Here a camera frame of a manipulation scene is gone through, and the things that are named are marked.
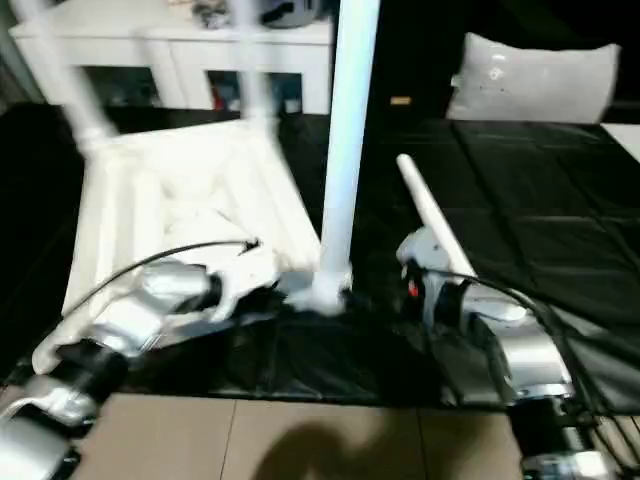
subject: white pole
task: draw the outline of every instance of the white pole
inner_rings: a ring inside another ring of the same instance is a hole
[[[51,31],[45,0],[13,0],[13,8],[23,22],[34,29],[34,42],[42,62],[42,70],[64,99],[64,111],[78,146],[91,150],[91,143],[101,143],[113,135],[114,129],[98,106],[98,99],[79,69],[70,66],[56,36]]]
[[[269,120],[273,116],[271,90],[266,73],[259,71],[259,65],[264,62],[268,52],[256,41],[261,27],[258,25],[255,0],[232,0],[229,7],[233,13],[240,47],[241,70],[238,72],[238,80],[243,100],[242,116],[259,122]]]
[[[360,156],[380,0],[343,0],[340,5],[322,246],[314,276],[316,294],[341,305],[350,286],[349,251],[358,190]]]
[[[416,204],[422,223],[433,230],[438,242],[449,256],[451,271],[475,277],[476,272],[473,270],[451,227],[449,227],[449,223],[444,218],[438,203],[433,198],[431,190],[429,190],[422,175],[420,175],[420,171],[413,159],[409,155],[402,154],[398,155],[397,162],[411,197],[413,197],[413,201]]]

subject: white cabinet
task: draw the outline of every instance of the white cabinet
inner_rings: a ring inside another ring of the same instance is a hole
[[[210,72],[241,69],[233,28],[202,30],[171,12],[167,0],[67,0],[47,15],[73,65],[148,69],[154,84],[151,90],[165,107],[211,109],[215,94]],[[330,22],[319,21],[256,33],[255,41],[265,46],[259,70],[299,76],[306,113],[329,111],[331,31]],[[32,26],[17,25],[11,35],[47,100],[61,103],[60,92],[37,54]]]
[[[306,113],[329,111],[329,49],[318,45],[271,44],[258,69],[291,73],[301,78],[302,108]],[[239,70],[238,45],[233,43],[172,42],[171,51],[189,108],[211,108],[209,72]]]

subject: beige floor tile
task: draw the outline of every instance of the beige floor tile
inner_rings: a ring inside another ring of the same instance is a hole
[[[118,395],[74,480],[218,480],[235,402]]]
[[[522,478],[504,415],[421,411],[420,424],[429,480]]]
[[[424,480],[414,410],[238,402],[223,480]]]

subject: black fabric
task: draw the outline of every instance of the black fabric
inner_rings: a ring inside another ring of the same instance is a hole
[[[228,118],[157,109],[109,113],[124,132]],[[2,145],[21,152],[5,163],[11,175],[0,180],[7,226],[22,228],[6,230],[21,236],[3,236],[12,272],[3,277],[9,281],[0,296],[0,371],[6,378],[55,325],[71,261],[82,160],[54,109],[16,108],[0,127]],[[34,141],[25,142],[25,132]],[[279,137],[319,231],[328,119],[288,118]],[[400,152],[415,158],[478,272],[555,298],[581,364],[610,405],[619,413],[639,413],[640,200],[634,189],[640,164],[599,127],[551,124],[430,121],[371,138],[352,242],[357,308],[328,320],[281,311],[276,320],[154,352],[125,390],[441,404],[443,379],[420,328],[398,313],[405,292],[395,250],[420,226],[395,165]],[[27,203],[36,191],[49,192],[50,201]],[[32,273],[23,259],[41,256]],[[482,356],[455,342],[437,346],[436,353],[458,368],[463,406],[499,406]]]

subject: red light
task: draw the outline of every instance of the red light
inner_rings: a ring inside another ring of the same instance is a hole
[[[420,292],[418,291],[418,287],[413,283],[413,280],[409,282],[409,296],[413,298],[417,298],[420,296]]]

